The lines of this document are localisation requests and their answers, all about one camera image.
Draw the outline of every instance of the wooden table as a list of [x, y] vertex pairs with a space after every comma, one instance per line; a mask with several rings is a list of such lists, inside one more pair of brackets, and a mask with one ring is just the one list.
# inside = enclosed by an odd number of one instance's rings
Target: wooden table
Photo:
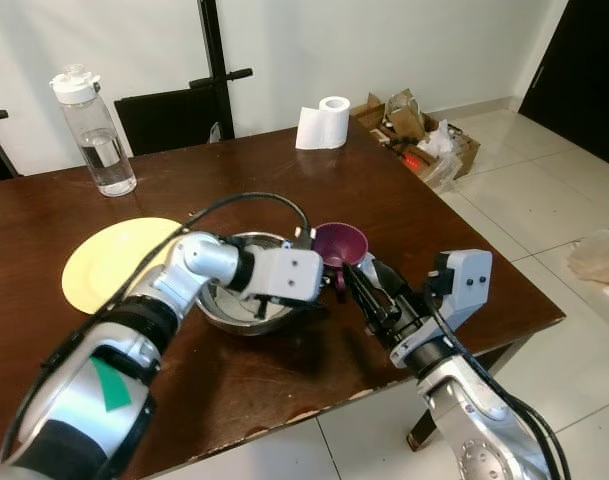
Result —
[[[159, 216], [184, 221], [223, 196], [264, 190], [299, 203], [313, 224], [342, 221], [368, 236], [371, 251], [420, 286], [441, 250], [494, 253], [488, 304], [460, 330], [474, 352], [549, 327], [562, 312], [368, 132], [351, 123], [336, 151], [299, 152], [295, 130], [137, 158], [134, 193], [102, 197], [85, 168], [0, 183], [0, 441], [40, 361], [85, 318], [62, 294], [72, 251], [113, 223]], [[285, 207], [235, 204], [200, 229], [291, 236]], [[125, 478], [142, 477], [311, 417], [409, 378], [364, 334], [352, 302], [332, 292], [323, 315], [278, 333], [242, 338], [194, 309], [153, 385], [157, 414]]]

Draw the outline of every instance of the stainless steel bowl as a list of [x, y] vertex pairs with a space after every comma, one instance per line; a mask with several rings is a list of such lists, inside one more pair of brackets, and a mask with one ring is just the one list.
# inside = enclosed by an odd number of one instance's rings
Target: stainless steel bowl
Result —
[[[246, 245], [262, 248], [279, 248], [284, 238], [272, 233], [247, 232], [234, 235]], [[237, 293], [214, 283], [207, 283], [196, 299], [196, 304], [216, 327], [235, 335], [263, 335], [288, 323], [295, 312], [288, 307], [269, 303], [266, 318], [254, 318], [259, 301], [241, 302]]]

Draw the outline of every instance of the white bottle cap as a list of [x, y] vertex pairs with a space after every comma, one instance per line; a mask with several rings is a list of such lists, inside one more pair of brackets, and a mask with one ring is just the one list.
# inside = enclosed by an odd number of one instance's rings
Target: white bottle cap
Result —
[[87, 72], [82, 64], [66, 65], [64, 73], [49, 82], [60, 103], [73, 105], [88, 102], [97, 97], [100, 76]]

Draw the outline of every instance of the magenta cup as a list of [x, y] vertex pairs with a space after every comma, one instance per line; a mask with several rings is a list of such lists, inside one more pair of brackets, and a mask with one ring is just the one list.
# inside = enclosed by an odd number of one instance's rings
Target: magenta cup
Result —
[[314, 250], [320, 254], [324, 266], [335, 277], [335, 288], [346, 290], [342, 264], [357, 265], [368, 253], [368, 240], [359, 229], [346, 223], [324, 223], [315, 230]]

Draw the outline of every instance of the plastic water bottle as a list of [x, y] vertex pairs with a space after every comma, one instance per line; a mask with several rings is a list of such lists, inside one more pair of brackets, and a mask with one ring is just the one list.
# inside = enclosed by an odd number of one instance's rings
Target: plastic water bottle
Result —
[[98, 94], [99, 79], [83, 65], [67, 65], [50, 85], [100, 192], [118, 197], [131, 192], [137, 180]]

